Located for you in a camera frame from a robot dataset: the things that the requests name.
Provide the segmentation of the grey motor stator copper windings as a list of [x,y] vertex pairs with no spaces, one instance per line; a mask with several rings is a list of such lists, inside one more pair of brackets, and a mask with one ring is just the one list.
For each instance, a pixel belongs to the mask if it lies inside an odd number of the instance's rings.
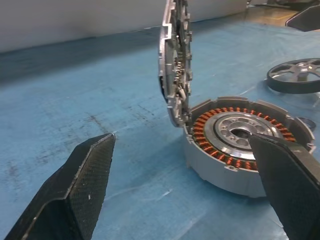
[[296,142],[310,153],[315,137],[299,118],[276,105],[246,97],[223,96],[190,110],[183,128],[187,165],[203,180],[225,191],[266,195],[248,137],[264,134]]

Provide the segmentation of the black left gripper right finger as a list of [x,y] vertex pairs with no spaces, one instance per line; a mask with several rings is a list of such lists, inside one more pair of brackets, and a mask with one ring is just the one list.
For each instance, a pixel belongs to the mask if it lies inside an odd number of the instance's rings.
[[296,142],[258,133],[248,141],[289,240],[320,240],[320,162]]

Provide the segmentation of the round silver metal object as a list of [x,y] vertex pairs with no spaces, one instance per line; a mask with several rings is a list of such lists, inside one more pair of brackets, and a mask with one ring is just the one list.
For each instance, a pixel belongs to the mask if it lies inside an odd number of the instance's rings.
[[188,0],[167,0],[159,35],[158,79],[172,124],[191,122],[192,31]]

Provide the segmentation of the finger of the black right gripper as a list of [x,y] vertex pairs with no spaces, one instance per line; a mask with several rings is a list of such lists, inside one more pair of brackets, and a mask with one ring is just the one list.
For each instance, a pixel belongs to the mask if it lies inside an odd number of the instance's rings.
[[302,32],[320,30],[320,5],[299,11],[285,22],[285,26]]

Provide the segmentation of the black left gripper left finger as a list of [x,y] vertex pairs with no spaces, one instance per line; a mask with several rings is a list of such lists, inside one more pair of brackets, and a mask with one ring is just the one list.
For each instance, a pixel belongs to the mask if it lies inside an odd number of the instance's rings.
[[104,203],[116,136],[77,145],[40,187],[4,240],[91,240]]

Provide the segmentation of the dark metal pulley wheel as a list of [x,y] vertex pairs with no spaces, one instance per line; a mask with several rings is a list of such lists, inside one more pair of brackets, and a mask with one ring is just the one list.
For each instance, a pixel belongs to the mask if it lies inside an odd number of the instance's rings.
[[266,75],[266,84],[285,94],[312,94],[320,92],[320,58],[287,61],[272,67]]

